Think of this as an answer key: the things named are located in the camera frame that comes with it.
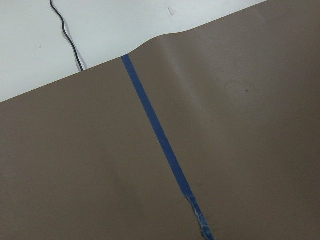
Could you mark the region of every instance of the white surface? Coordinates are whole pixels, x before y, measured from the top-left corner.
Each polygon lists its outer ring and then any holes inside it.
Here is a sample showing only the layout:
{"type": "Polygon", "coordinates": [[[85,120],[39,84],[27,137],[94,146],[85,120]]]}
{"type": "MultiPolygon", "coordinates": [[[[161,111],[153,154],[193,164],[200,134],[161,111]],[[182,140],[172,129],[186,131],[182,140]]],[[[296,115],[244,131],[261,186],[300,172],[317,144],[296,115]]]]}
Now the white surface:
{"type": "MultiPolygon", "coordinates": [[[[265,0],[54,0],[85,69],[265,0]]],[[[78,72],[49,0],[0,3],[0,102],[78,72]]]]}

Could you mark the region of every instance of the brown sheet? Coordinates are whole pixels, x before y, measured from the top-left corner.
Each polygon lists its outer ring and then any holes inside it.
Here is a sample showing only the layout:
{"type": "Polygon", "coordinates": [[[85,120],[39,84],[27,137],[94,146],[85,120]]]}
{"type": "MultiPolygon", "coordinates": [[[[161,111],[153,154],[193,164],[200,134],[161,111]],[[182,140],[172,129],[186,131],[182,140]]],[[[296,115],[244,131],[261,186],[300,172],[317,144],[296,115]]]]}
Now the brown sheet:
{"type": "MultiPolygon", "coordinates": [[[[320,239],[320,1],[129,54],[217,240],[320,239]]],[[[0,103],[0,239],[203,239],[120,59],[0,103]]]]}

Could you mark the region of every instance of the blue tape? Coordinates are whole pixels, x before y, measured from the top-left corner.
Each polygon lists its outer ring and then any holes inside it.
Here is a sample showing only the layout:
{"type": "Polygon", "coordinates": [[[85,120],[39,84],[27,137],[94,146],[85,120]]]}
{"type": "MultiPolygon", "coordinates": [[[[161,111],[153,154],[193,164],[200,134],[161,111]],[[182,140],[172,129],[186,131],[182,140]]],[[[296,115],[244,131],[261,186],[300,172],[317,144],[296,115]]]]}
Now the blue tape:
{"type": "Polygon", "coordinates": [[[197,200],[189,186],[189,183],[180,167],[180,164],[176,158],[176,155],[166,137],[165,131],[162,128],[159,119],[156,115],[156,112],[154,108],[151,105],[151,102],[147,96],[147,93],[142,86],[142,83],[137,75],[137,72],[135,70],[134,65],[132,64],[129,55],[124,55],[122,57],[122,61],[125,65],[125,68],[131,78],[132,84],[135,88],[136,93],[138,94],[140,101],[143,105],[143,108],[149,118],[149,121],[152,125],[152,128],[156,134],[156,137],[158,138],[158,141],[162,147],[162,150],[166,156],[166,159],[168,160],[170,167],[172,169],[172,172],[175,176],[175,179],[183,193],[183,195],[188,199],[188,201],[191,203],[191,206],[193,208],[194,214],[200,224],[202,235],[207,240],[214,240],[214,237],[211,233],[211,230],[207,224],[207,220],[205,216],[202,214],[201,209],[197,203],[197,200]]]}

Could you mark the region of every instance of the black cable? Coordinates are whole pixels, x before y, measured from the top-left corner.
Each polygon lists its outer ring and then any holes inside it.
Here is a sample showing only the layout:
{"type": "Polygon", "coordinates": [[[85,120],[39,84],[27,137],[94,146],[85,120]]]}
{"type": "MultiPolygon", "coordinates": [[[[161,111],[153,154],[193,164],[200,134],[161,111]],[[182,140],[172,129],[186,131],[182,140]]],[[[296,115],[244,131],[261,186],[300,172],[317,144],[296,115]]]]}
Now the black cable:
{"type": "Polygon", "coordinates": [[[66,36],[66,38],[69,40],[69,43],[71,44],[71,46],[72,46],[72,48],[73,48],[76,61],[78,62],[78,65],[79,65],[81,71],[83,71],[84,69],[82,68],[81,62],[80,62],[80,60],[79,60],[78,53],[77,53],[77,49],[76,49],[74,43],[71,41],[71,39],[70,39],[70,37],[68,36],[68,34],[66,33],[64,18],[61,16],[61,14],[60,14],[60,13],[58,12],[58,10],[55,8],[55,6],[54,6],[53,3],[52,3],[52,0],[50,0],[50,5],[51,5],[52,9],[55,11],[55,13],[60,17],[61,22],[62,22],[62,31],[63,31],[64,35],[66,36]]]}

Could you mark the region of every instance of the black wire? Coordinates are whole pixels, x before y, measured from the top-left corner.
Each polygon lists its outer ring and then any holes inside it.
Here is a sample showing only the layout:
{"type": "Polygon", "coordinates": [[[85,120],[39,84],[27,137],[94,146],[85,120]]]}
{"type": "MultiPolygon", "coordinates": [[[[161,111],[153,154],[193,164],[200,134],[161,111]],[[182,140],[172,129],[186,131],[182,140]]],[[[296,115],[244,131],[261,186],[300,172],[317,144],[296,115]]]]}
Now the black wire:
{"type": "Polygon", "coordinates": [[[61,16],[61,14],[58,12],[58,10],[54,7],[54,5],[53,5],[53,3],[52,3],[52,0],[50,0],[50,5],[51,5],[52,9],[55,11],[55,13],[60,17],[61,22],[62,22],[62,31],[63,31],[64,35],[66,36],[66,38],[69,40],[69,43],[71,44],[71,46],[72,46],[72,48],[73,48],[76,61],[78,62],[78,65],[79,65],[81,71],[83,71],[84,69],[82,68],[81,62],[80,62],[80,60],[79,60],[78,53],[77,53],[77,49],[76,49],[74,43],[71,41],[71,39],[70,39],[70,37],[68,36],[68,34],[66,33],[64,18],[61,16]]]}

